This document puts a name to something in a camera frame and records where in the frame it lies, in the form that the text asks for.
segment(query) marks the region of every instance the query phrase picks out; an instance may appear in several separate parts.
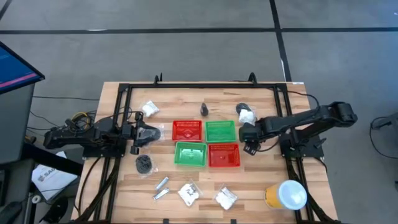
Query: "red basket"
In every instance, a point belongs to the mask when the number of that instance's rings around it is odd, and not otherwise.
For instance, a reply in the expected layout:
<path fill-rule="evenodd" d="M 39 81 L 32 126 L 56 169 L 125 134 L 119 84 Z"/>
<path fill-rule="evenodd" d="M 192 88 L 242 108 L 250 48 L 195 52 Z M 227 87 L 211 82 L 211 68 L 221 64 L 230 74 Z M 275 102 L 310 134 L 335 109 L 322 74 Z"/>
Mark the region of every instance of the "red basket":
<path fill-rule="evenodd" d="M 173 121 L 173 141 L 201 141 L 200 120 Z"/>
<path fill-rule="evenodd" d="M 209 144 L 210 167 L 239 167 L 241 159 L 238 144 Z"/>

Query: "computer screen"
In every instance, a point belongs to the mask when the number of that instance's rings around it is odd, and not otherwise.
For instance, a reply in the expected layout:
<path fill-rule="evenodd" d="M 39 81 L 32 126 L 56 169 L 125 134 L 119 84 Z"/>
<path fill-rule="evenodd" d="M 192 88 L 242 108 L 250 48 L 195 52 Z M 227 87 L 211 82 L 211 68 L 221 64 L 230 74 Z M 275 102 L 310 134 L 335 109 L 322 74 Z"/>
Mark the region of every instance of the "computer screen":
<path fill-rule="evenodd" d="M 0 94 L 43 79 L 39 71 L 0 42 Z"/>

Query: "wooden tabletop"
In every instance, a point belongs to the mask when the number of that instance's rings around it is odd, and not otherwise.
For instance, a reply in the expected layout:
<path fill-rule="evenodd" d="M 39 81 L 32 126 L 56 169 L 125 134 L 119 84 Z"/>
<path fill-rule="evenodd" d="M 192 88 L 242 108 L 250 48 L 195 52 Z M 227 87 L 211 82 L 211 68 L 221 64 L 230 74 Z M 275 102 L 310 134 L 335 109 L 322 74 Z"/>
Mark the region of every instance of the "wooden tabletop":
<path fill-rule="evenodd" d="M 118 82 L 104 83 L 96 121 L 113 114 L 118 85 Z M 287 83 L 287 86 L 289 90 L 305 93 L 303 84 Z M 309 110 L 306 96 L 289 93 L 289 98 L 293 113 Z M 133 110 L 140 110 L 140 107 L 149 100 L 152 100 L 160 111 L 151 118 L 144 118 L 144 122 L 155 127 L 163 125 L 164 139 L 153 142 L 140 153 L 150 153 L 159 171 L 142 179 L 135 167 L 137 156 L 127 153 L 129 146 L 127 147 L 126 156 L 121 159 L 113 223 L 162 223 L 164 218 L 169 218 L 170 223 L 230 223 L 231 219 L 237 219 L 238 223 L 295 223 L 292 211 L 272 210 L 264 202 L 264 191 L 267 187 L 288 179 L 279 146 L 250 156 L 243 151 L 244 144 L 239 142 L 241 156 L 239 168 L 214 169 L 174 164 L 175 143 L 171 140 L 173 120 L 234 120 L 238 136 L 238 129 L 242 124 L 238 123 L 236 104 L 247 103 L 254 108 L 258 118 L 276 116 L 272 91 L 263 88 L 140 88 L 133 90 L 130 106 Z M 200 114 L 203 102 L 209 109 L 206 118 Z M 262 144 L 262 148 L 273 145 L 275 141 L 276 138 L 266 141 Z M 85 161 L 79 192 L 94 161 L 95 158 Z M 88 178 L 83 192 L 82 210 L 90 204 L 98 191 L 103 161 L 104 159 L 101 159 L 95 165 Z M 312 158 L 304 159 L 303 163 L 310 193 L 326 214 L 337 218 L 325 168 Z M 154 201 L 152 197 L 156 193 L 155 186 L 166 176 L 170 179 L 166 185 L 170 192 Z M 177 192 L 190 179 L 201 189 L 203 196 L 188 207 Z M 227 188 L 239 197 L 233 207 L 227 211 L 213 200 L 221 184 L 226 184 Z M 105 217 L 107 200 L 106 195 L 101 212 L 102 218 Z M 77 216 L 75 210 L 72 218 Z"/>

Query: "concrete floor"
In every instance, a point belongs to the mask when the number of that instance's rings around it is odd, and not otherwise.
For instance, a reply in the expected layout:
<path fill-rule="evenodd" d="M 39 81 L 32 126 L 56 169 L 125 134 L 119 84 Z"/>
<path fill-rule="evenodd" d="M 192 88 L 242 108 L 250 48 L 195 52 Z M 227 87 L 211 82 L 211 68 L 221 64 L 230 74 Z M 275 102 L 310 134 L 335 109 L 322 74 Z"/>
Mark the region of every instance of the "concrete floor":
<path fill-rule="evenodd" d="M 282 28 L 398 27 L 394 0 L 276 0 L 276 5 Z M 0 30 L 273 26 L 270 4 L 260 0 L 13 0 L 0 20 Z M 349 131 L 335 128 L 323 134 L 340 220 L 396 223 L 398 160 L 377 154 L 368 132 L 373 118 L 398 110 L 398 33 L 283 33 L 283 38 L 292 80 L 305 82 L 321 104 L 351 103 L 359 117 Z M 35 95 L 99 98 L 103 82 L 149 81 L 160 72 L 168 81 L 243 80 L 250 72 L 260 81 L 284 81 L 273 32 L 19 34 L 0 35 L 0 40 L 46 75 Z M 73 113 L 96 106 L 34 99 L 32 111 L 62 124 Z M 35 117 L 29 126 L 49 127 Z M 398 156 L 393 134 L 385 128 L 374 132 L 374 139 L 382 152 Z M 79 158 L 79 150 L 69 153 Z"/>

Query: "green basket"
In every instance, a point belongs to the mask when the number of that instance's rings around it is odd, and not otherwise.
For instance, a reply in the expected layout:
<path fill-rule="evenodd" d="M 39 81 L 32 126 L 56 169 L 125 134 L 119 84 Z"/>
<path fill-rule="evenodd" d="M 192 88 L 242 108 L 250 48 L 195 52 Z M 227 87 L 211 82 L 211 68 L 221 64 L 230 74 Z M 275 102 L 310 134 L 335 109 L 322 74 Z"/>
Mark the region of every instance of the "green basket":
<path fill-rule="evenodd" d="M 234 121 L 207 121 L 206 122 L 206 141 L 216 142 L 235 142 L 235 122 Z"/>
<path fill-rule="evenodd" d="M 186 166 L 205 166 L 207 145 L 203 143 L 177 142 L 174 164 Z"/>

